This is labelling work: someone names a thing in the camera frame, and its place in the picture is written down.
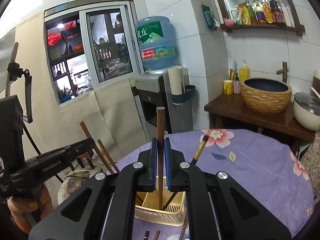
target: red decoration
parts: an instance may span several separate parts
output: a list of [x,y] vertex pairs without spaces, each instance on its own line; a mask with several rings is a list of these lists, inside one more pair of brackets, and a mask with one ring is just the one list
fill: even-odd
[[[76,21],[68,22],[64,30],[76,27]],[[49,33],[48,34],[48,45],[54,46],[58,41],[62,39],[60,33]]]

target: pink flower pattern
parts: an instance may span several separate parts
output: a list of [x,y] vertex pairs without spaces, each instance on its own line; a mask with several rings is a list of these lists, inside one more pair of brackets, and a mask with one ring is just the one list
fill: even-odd
[[302,164],[298,161],[298,159],[294,156],[294,154],[292,152],[290,152],[290,157],[294,161],[294,165],[293,165],[294,174],[297,174],[297,176],[300,176],[302,174],[302,176],[305,180],[309,180],[310,178],[309,178],[306,170],[304,169]]
[[209,136],[208,142],[205,145],[206,147],[210,147],[216,143],[220,148],[224,148],[230,145],[231,142],[229,139],[234,137],[233,132],[227,131],[226,129],[207,129],[202,130],[202,132],[204,132],[204,134],[201,135],[199,140],[200,142],[202,141],[204,135]]

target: table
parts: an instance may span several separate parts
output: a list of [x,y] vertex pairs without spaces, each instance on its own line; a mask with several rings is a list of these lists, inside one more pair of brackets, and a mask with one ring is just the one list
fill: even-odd
[[[165,135],[170,138],[171,148],[181,151],[186,161],[191,161],[201,136],[221,132],[221,140],[210,136],[197,166],[205,172],[216,174],[225,171],[243,188],[264,205],[290,230],[292,236],[308,221],[313,207],[313,192],[310,181],[294,173],[294,160],[287,145],[249,130],[196,130]],[[123,159],[117,166],[121,170],[137,161],[141,151],[151,148],[145,144]],[[236,158],[230,160],[232,151]],[[153,239],[160,230],[159,240],[178,240],[181,227],[166,226],[134,219],[132,239],[143,239],[150,231]],[[188,229],[183,240],[188,239]]]
[[315,139],[315,133],[302,127],[294,118],[292,103],[282,113],[263,114],[248,108],[241,95],[221,94],[205,105],[204,110],[209,112],[212,120],[215,119],[217,128],[223,128],[221,117],[224,116],[291,135],[296,139],[291,146],[292,152],[297,151],[301,139],[308,142]]

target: faucet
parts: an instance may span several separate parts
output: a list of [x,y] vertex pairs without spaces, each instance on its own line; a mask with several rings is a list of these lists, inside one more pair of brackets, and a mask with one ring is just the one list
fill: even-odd
[[288,63],[287,62],[282,62],[282,69],[278,70],[276,73],[277,75],[282,74],[282,82],[287,83],[288,79]]

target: paper towel roll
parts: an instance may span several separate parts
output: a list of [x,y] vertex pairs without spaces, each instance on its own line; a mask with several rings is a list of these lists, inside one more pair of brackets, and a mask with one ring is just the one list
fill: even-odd
[[171,94],[182,95],[184,92],[184,81],[182,75],[182,66],[173,66],[168,68]]

